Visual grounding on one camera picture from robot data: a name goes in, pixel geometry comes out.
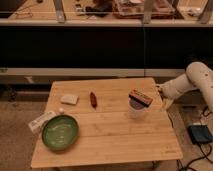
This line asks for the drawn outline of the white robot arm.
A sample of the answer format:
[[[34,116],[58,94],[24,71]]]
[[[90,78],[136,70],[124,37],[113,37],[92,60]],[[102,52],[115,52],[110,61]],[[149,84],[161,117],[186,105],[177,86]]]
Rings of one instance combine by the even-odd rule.
[[[168,99],[178,99],[186,92],[199,89],[211,112],[213,112],[213,70],[202,62],[190,63],[184,74],[160,85]]]

